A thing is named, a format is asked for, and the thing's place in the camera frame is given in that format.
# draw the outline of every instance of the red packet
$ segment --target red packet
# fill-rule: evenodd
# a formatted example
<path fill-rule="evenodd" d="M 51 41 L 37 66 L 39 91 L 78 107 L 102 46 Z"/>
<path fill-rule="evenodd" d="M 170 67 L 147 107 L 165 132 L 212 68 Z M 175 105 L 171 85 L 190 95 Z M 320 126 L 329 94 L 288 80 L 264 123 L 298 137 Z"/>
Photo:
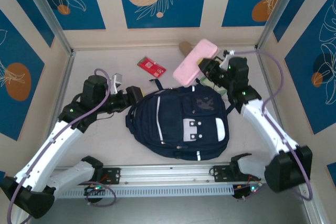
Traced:
<path fill-rule="evenodd" d="M 142 60 L 140 60 L 138 66 L 156 78 L 159 78 L 163 73 L 166 72 L 164 67 L 160 66 L 148 57 L 144 57 Z"/>

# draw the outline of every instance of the floor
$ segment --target floor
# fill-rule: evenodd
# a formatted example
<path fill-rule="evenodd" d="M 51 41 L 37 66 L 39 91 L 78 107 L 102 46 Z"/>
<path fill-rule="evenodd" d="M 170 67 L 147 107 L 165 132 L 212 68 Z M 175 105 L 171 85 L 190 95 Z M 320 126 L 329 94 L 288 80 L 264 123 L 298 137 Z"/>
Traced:
<path fill-rule="evenodd" d="M 290 191 L 265 188 L 245 202 L 232 196 L 122 198 L 107 208 L 88 206 L 84 199 L 60 199 L 31 224 L 304 224 L 301 200 Z"/>
<path fill-rule="evenodd" d="M 236 47 L 236 51 L 253 50 L 253 47 Z M 115 50 L 79 51 L 76 54 L 70 75 L 64 105 L 81 93 L 83 82 L 93 74 L 95 68 L 103 68 L 109 74 L 122 74 L 121 89 L 128 86 L 141 87 L 145 94 L 157 90 L 153 76 L 137 66 L 137 63 L 147 56 L 167 69 L 160 81 L 164 88 L 180 86 L 172 77 L 173 71 L 182 62 L 184 56 L 177 47 L 142 47 Z M 256 54 L 247 55 L 250 84 L 266 99 L 269 94 L 261 73 Z M 274 115 L 272 105 L 268 110 Z M 79 139 L 61 160 L 59 166 L 76 165 L 83 157 L 90 155 L 105 165 L 158 165 L 190 163 L 178 159 L 159 156 L 138 143 L 125 127 L 127 110 L 115 114 L 107 120 L 100 120 L 90 125 L 83 138 Z M 250 152 L 259 156 L 268 156 L 266 146 L 260 140 L 252 125 L 236 111 L 228 116 L 230 140 L 227 149 L 215 162 L 230 161 L 232 156 Z"/>
<path fill-rule="evenodd" d="M 234 49 L 246 51 L 253 48 Z M 123 89 L 138 86 L 145 94 L 155 91 L 156 86 L 148 82 L 153 77 L 137 66 L 144 56 L 154 59 L 167 69 L 160 78 L 164 88 L 179 86 L 172 78 L 172 72 L 183 60 L 183 55 L 176 47 L 79 51 L 73 65 L 64 105 L 81 92 L 83 82 L 93 74 L 95 68 L 103 68 L 111 75 L 116 72 L 122 74 Z M 268 91 L 257 57 L 255 54 L 246 57 L 250 67 L 250 84 L 265 99 L 268 97 Z M 271 104 L 268 110 L 274 115 Z M 125 114 L 126 111 L 116 114 L 111 119 L 94 123 L 84 137 L 71 147 L 59 166 L 72 166 L 86 155 L 101 160 L 105 165 L 113 166 L 188 163 L 158 156 L 135 141 L 124 126 Z M 241 115 L 234 111 L 228 116 L 228 120 L 230 128 L 228 147 L 219 158 L 211 160 L 211 163 L 226 162 L 232 156 L 244 152 L 268 155 L 259 135 Z M 302 201 L 290 191 L 275 194 L 269 188 L 265 188 L 246 201 L 236 200 L 232 196 L 121 198 L 112 207 L 95 208 L 88 206 L 83 199 L 59 199 L 48 214 L 39 220 L 32 220 L 31 223 L 303 224 L 309 222 Z"/>

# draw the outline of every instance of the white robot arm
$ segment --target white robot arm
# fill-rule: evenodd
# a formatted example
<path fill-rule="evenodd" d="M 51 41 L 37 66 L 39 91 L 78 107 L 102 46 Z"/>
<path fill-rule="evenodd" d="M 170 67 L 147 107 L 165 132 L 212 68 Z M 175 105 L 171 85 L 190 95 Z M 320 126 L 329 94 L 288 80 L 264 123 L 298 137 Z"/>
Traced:
<path fill-rule="evenodd" d="M 222 64 L 203 59 L 198 66 L 210 81 L 227 89 L 230 104 L 254 126 L 269 150 L 267 160 L 250 154 L 233 157 L 236 172 L 265 179 L 275 192 L 308 182 L 311 150 L 299 146 L 269 114 L 261 96 L 248 84 L 247 59 L 233 57 L 233 51 L 224 54 Z"/>
<path fill-rule="evenodd" d="M 98 114 L 121 112 L 142 98 L 138 87 L 126 88 L 126 94 L 116 90 L 121 84 L 119 74 L 113 76 L 113 84 L 108 85 L 110 81 L 107 81 L 103 76 L 90 76 L 84 82 L 83 92 L 63 108 L 59 121 L 35 156 L 15 177 L 6 176 L 2 180 L 0 186 L 6 196 L 34 218 L 42 217 L 69 189 L 101 179 L 103 164 L 90 156 L 60 174 L 51 174 L 68 148 L 97 120 Z"/>

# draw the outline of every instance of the pink box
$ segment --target pink box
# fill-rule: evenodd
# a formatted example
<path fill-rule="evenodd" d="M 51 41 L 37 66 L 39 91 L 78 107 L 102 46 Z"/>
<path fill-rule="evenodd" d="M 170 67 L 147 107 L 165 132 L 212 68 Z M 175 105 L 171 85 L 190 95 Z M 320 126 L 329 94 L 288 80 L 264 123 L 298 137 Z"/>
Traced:
<path fill-rule="evenodd" d="M 215 44 L 202 39 L 175 69 L 173 77 L 183 86 L 190 86 L 201 71 L 198 67 L 199 60 L 213 58 L 217 53 L 218 47 Z"/>

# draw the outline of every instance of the navy blue backpack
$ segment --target navy blue backpack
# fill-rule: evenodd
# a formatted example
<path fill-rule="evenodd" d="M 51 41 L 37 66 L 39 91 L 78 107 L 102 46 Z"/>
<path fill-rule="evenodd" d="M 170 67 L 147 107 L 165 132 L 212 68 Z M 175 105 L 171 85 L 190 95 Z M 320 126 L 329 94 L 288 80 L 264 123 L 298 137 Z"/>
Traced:
<path fill-rule="evenodd" d="M 220 94 L 201 84 L 162 89 L 134 104 L 126 126 L 135 139 L 153 152 L 185 160 L 216 158 L 229 140 L 227 114 Z"/>

